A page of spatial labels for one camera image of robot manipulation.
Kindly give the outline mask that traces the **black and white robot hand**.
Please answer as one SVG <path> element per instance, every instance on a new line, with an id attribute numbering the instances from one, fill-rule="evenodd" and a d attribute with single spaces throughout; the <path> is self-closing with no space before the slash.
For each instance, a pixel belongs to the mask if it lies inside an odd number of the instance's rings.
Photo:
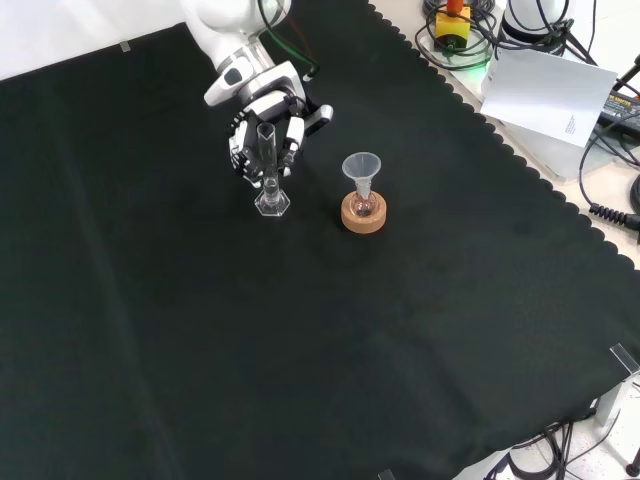
<path id="1" fill-rule="evenodd" d="M 253 187 L 261 186 L 265 173 L 260 159 L 257 127 L 263 122 L 288 122 L 278 153 L 278 170 L 285 176 L 291 170 L 304 140 L 327 125 L 333 107 L 314 104 L 289 61 L 256 73 L 249 61 L 234 60 L 204 94 L 210 107 L 236 98 L 242 108 L 229 124 L 229 155 L 234 171 Z"/>

